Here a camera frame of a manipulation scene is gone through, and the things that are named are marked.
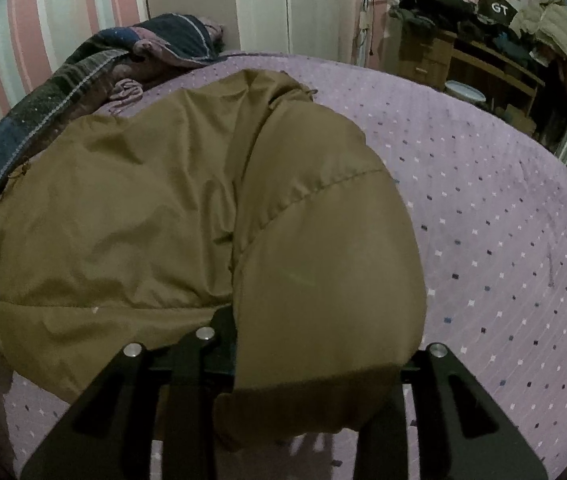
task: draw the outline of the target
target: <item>beige jacket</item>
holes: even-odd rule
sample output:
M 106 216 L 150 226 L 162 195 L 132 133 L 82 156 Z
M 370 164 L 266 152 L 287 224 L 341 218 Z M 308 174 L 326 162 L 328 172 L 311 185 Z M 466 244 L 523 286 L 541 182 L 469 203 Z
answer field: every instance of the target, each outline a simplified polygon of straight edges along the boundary
M 74 121 L 0 199 L 0 353 L 62 399 L 127 343 L 174 344 L 230 302 L 236 386 L 214 418 L 233 448 L 359 428 L 420 344 L 393 179 L 285 73 Z
M 563 0 L 534 0 L 517 12 L 510 28 L 521 38 L 527 32 L 567 57 L 567 6 Z

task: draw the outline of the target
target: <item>desk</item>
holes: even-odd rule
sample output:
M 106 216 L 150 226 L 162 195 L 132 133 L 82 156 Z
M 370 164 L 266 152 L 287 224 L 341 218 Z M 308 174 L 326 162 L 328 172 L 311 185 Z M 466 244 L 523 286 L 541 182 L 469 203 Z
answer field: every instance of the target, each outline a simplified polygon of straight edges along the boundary
M 481 90 L 491 107 L 512 104 L 529 115 L 539 88 L 545 83 L 529 70 L 476 41 L 439 30 L 432 42 L 402 30 L 401 21 L 387 27 L 379 48 L 382 70 L 440 91 L 454 79 Z

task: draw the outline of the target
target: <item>metal screw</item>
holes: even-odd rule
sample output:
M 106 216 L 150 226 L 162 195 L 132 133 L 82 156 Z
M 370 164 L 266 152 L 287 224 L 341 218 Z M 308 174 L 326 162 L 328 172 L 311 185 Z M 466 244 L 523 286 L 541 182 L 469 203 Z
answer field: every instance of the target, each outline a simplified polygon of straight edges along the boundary
M 435 357 L 445 357 L 448 355 L 448 348 L 441 343 L 435 343 L 430 345 L 430 353 Z
M 142 346 L 139 343 L 130 343 L 124 348 L 124 355 L 128 357 L 137 357 L 142 353 Z
M 214 328 L 211 326 L 203 326 L 195 332 L 195 335 L 199 339 L 203 339 L 204 341 L 209 341 L 214 337 Z

